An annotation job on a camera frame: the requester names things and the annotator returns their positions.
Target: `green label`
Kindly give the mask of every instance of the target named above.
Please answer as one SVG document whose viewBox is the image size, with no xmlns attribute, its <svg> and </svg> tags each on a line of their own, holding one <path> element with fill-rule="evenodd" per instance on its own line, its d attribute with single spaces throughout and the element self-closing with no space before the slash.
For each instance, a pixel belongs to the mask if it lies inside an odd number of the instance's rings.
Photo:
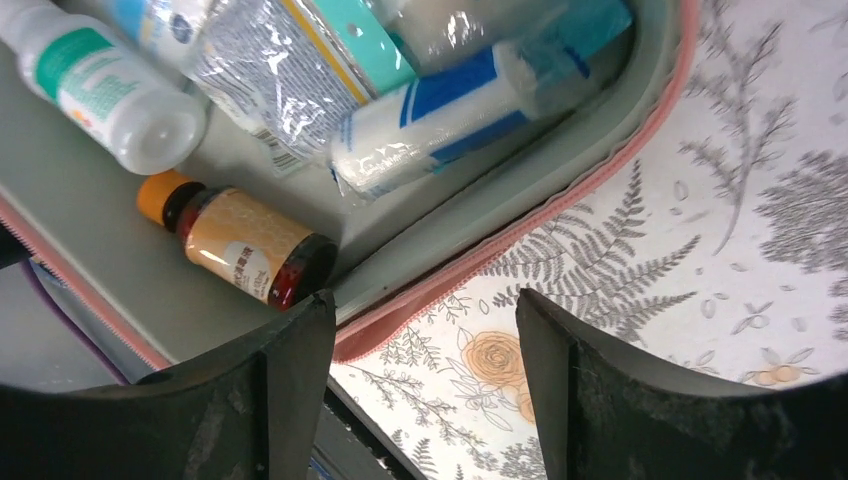
<svg viewBox="0 0 848 480">
<path fill-rule="evenodd" d="M 48 97 L 58 103 L 59 89 L 71 69 L 86 57 L 112 47 L 103 35 L 92 28 L 82 28 L 63 35 L 41 54 L 35 67 L 35 81 Z M 94 71 L 91 68 L 86 70 L 91 70 L 89 75 Z"/>
</svg>

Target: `zippered pouch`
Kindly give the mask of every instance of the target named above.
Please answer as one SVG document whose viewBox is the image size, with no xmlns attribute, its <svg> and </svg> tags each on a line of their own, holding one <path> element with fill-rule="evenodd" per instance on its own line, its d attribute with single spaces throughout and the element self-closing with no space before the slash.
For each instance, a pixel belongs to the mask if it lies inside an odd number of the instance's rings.
<svg viewBox="0 0 848 480">
<path fill-rule="evenodd" d="M 692 60 L 696 1 L 629 4 L 629 64 L 592 108 L 504 138 L 361 211 L 344 209 L 329 173 L 275 178 L 263 146 L 220 111 L 185 171 L 240 187 L 339 240 L 336 360 L 356 358 L 603 183 L 662 124 Z M 142 218 L 135 195 L 143 178 L 31 95 L 5 48 L 0 81 L 3 223 L 150 366 L 192 358 L 276 314 L 192 265 L 176 238 Z"/>
<path fill-rule="evenodd" d="M 686 84 L 698 29 L 694 3 L 682 1 L 679 10 L 674 12 L 679 15 L 674 18 L 679 23 L 670 25 L 669 30 L 679 35 L 673 55 L 676 63 L 659 67 L 670 69 L 667 71 L 669 73 L 665 78 L 664 90 L 637 131 L 628 139 L 613 143 L 612 151 L 606 159 L 575 180 L 563 192 L 552 196 L 543 206 L 517 220 L 503 232 L 470 249 L 460 258 L 438 268 L 432 275 L 394 298 L 351 321 L 336 337 L 334 360 L 341 363 L 351 362 L 384 346 L 409 322 L 450 297 L 459 286 L 477 276 L 524 235 L 590 195 L 630 162 L 633 155 L 639 152 L 662 126 Z M 632 62 L 638 61 L 637 56 L 638 52 L 635 52 Z M 638 67 L 632 63 L 630 68 Z"/>
<path fill-rule="evenodd" d="M 848 369 L 845 2 L 699 4 L 683 95 L 617 173 L 566 193 L 378 350 L 331 367 L 425 475 L 545 478 L 516 324 L 524 288 L 704 376 L 794 390 Z M 604 387 L 591 395 L 645 398 Z M 678 427 L 705 431 L 696 417 Z"/>
</svg>

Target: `medicine bottle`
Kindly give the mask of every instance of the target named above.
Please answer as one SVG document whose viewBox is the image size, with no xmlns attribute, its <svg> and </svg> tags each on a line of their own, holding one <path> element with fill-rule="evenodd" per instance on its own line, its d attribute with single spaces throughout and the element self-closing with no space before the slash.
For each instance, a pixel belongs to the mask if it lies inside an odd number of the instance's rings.
<svg viewBox="0 0 848 480">
<path fill-rule="evenodd" d="M 279 310 L 320 290 L 338 253 L 329 238 L 244 192 L 206 188 L 173 170 L 148 178 L 137 205 L 179 236 L 193 263 Z"/>
<path fill-rule="evenodd" d="M 35 94 L 139 175 L 164 172 L 197 147 L 206 114 L 122 45 L 102 22 L 48 0 L 0 0 L 0 39 Z"/>
</svg>

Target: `white bottle cap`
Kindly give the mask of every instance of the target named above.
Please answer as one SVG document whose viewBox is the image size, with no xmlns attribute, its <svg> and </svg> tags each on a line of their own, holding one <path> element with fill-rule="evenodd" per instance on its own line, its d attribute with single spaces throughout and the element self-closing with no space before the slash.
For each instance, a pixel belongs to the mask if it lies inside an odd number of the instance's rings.
<svg viewBox="0 0 848 480">
<path fill-rule="evenodd" d="M 15 53 L 20 51 L 27 31 L 28 22 L 22 22 L 24 13 L 34 15 L 65 14 L 50 0 L 0 0 L 0 40 Z"/>
</svg>

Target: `pink zipper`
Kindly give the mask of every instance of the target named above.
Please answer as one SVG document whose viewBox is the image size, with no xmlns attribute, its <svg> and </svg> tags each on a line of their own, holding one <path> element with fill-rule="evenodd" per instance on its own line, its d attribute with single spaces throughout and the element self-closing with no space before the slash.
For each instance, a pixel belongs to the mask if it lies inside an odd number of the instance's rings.
<svg viewBox="0 0 848 480">
<path fill-rule="evenodd" d="M 44 237 L 21 216 L 18 211 L 0 196 L 0 223 L 2 223 L 31 253 L 38 255 L 47 264 L 51 273 L 65 282 L 80 301 L 116 337 L 138 355 L 147 365 L 156 370 L 171 366 L 159 350 L 148 343 L 100 293 L 82 278 L 76 269 L 57 252 Z"/>
<path fill-rule="evenodd" d="M 333 361 L 354 362 L 383 348 L 410 322 L 445 301 L 522 237 L 539 228 L 555 215 L 572 207 L 629 163 L 663 125 L 689 79 L 689 70 L 694 61 L 697 33 L 700 28 L 697 0 L 681 1 L 681 24 L 682 35 L 673 77 L 642 129 L 627 145 L 575 188 L 555 195 L 544 206 L 515 222 L 507 230 L 482 243 L 440 272 L 349 322 L 336 335 Z"/>
</svg>

